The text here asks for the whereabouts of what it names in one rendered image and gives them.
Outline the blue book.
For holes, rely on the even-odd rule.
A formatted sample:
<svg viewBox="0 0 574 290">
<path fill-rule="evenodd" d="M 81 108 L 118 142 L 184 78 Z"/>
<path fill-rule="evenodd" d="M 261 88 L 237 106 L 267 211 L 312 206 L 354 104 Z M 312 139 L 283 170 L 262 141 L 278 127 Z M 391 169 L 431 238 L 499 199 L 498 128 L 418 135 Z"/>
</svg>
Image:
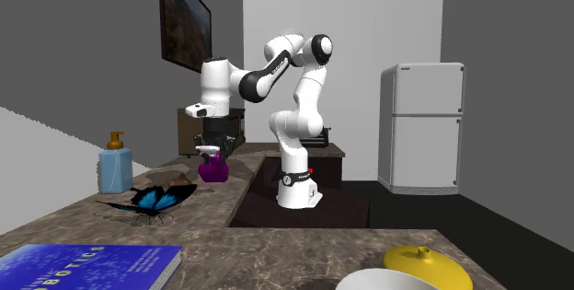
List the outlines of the blue book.
<svg viewBox="0 0 574 290">
<path fill-rule="evenodd" d="M 163 290 L 180 246 L 27 244 L 0 257 L 0 290 Z"/>
</svg>

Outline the white bowl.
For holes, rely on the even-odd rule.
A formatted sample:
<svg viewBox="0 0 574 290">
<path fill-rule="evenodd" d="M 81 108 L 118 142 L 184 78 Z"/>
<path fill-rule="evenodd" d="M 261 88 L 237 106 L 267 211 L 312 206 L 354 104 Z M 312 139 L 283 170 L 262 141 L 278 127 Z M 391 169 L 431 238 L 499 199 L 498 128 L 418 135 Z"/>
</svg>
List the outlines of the white bowl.
<svg viewBox="0 0 574 290">
<path fill-rule="evenodd" d="M 439 290 L 432 284 L 399 271 L 370 268 L 345 276 L 335 290 Z"/>
</svg>

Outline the blue and black butterfly figure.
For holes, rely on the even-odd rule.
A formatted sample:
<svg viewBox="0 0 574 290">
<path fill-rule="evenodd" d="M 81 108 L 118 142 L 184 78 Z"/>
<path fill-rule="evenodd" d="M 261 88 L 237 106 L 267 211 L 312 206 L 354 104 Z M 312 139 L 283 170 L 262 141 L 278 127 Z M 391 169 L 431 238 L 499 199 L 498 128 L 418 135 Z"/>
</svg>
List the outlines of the blue and black butterfly figure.
<svg viewBox="0 0 574 290">
<path fill-rule="evenodd" d="M 156 218 L 163 221 L 164 215 L 172 216 L 166 213 L 166 210 L 179 205 L 187 200 L 198 188 L 197 184 L 183 184 L 169 187 L 166 191 L 162 186 L 146 187 L 137 189 L 131 187 L 135 194 L 131 198 L 130 204 L 103 202 L 110 207 L 138 214 L 140 217 L 147 217 L 148 224 L 151 224 Z"/>
</svg>

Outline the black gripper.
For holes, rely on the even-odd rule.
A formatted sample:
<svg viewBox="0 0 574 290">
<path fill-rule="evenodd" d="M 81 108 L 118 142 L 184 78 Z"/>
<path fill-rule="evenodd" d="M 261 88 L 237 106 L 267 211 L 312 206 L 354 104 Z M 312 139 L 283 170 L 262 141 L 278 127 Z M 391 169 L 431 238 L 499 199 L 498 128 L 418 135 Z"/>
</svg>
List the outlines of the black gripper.
<svg viewBox="0 0 574 290">
<path fill-rule="evenodd" d="M 225 162 L 233 154 L 236 144 L 236 138 L 228 135 L 227 126 L 227 117 L 204 118 L 203 135 L 201 133 L 194 135 L 195 145 L 221 145 L 220 157 Z"/>
</svg>

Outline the small brown pointed object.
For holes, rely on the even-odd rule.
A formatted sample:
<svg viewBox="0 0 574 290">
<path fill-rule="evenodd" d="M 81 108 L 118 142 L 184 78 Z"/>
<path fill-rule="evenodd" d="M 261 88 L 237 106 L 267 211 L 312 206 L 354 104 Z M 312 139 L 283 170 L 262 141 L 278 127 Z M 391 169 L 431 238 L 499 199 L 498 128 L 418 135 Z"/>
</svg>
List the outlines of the small brown pointed object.
<svg viewBox="0 0 574 290">
<path fill-rule="evenodd" d="M 184 173 L 180 173 L 172 181 L 169 182 L 168 186 L 172 187 L 172 186 L 188 185 L 191 183 L 192 181 Z"/>
</svg>

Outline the framed landscape wall picture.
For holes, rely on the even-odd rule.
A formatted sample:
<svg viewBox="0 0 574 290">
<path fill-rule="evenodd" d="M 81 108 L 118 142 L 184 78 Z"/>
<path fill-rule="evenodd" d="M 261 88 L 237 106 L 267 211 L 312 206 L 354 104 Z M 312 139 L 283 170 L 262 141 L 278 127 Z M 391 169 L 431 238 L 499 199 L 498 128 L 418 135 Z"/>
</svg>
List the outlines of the framed landscape wall picture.
<svg viewBox="0 0 574 290">
<path fill-rule="evenodd" d="M 202 0 L 159 0 L 162 59 L 199 73 L 212 57 L 212 13 Z"/>
</svg>

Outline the brown cabinet with dark appliance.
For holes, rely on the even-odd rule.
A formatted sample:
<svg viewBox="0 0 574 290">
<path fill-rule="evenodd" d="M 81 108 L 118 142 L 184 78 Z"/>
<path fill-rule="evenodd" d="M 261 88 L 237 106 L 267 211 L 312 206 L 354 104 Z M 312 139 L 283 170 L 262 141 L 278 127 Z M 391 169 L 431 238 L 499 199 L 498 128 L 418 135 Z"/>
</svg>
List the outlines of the brown cabinet with dark appliance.
<svg viewBox="0 0 574 290">
<path fill-rule="evenodd" d="M 178 154 L 180 156 L 197 156 L 195 141 L 193 137 L 202 133 L 202 119 L 190 117 L 185 113 L 184 108 L 177 109 L 178 115 Z M 227 123 L 227 132 L 229 136 L 235 138 L 235 149 L 245 141 L 245 110 L 231 108 L 229 121 Z"/>
</svg>

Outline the white refrigerator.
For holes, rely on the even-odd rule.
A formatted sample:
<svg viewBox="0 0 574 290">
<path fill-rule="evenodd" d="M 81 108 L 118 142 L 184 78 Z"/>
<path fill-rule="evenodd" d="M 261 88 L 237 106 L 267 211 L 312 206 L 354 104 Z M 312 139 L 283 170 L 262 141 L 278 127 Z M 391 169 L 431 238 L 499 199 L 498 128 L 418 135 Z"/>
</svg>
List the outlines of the white refrigerator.
<svg viewBox="0 0 574 290">
<path fill-rule="evenodd" d="M 397 64 L 380 92 L 378 181 L 394 194 L 457 194 L 465 66 Z"/>
</svg>

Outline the dark robot stand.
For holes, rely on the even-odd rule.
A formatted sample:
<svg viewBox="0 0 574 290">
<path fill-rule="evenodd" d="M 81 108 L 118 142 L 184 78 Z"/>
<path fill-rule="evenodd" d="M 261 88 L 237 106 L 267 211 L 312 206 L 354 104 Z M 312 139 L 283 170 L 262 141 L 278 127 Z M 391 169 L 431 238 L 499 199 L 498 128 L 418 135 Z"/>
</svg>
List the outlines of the dark robot stand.
<svg viewBox="0 0 574 290">
<path fill-rule="evenodd" d="M 277 204 L 281 160 L 267 157 L 239 205 L 231 227 L 367 228 L 370 197 L 340 187 L 342 159 L 311 157 L 311 177 L 323 198 L 311 209 L 285 209 Z"/>
</svg>

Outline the yellow lid with knob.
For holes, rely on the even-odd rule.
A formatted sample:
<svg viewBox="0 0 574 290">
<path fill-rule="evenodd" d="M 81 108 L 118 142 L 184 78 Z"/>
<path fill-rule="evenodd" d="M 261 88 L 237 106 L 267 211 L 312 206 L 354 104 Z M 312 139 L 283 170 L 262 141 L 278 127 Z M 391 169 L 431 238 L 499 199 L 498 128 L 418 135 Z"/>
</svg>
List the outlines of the yellow lid with knob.
<svg viewBox="0 0 574 290">
<path fill-rule="evenodd" d="M 397 246 L 389 249 L 383 267 L 415 276 L 439 290 L 473 290 L 465 269 L 448 256 L 423 246 Z"/>
</svg>

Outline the blue soap dispenser gold pump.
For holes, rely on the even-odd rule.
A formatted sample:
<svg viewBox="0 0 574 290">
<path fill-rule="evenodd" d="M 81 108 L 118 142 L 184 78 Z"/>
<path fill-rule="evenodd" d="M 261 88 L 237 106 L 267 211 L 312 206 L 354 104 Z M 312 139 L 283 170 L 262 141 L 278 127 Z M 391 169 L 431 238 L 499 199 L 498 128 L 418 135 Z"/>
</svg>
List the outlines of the blue soap dispenser gold pump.
<svg viewBox="0 0 574 290">
<path fill-rule="evenodd" d="M 123 193 L 133 185 L 132 150 L 124 147 L 121 135 L 123 132 L 111 132 L 107 148 L 98 154 L 101 193 Z"/>
</svg>

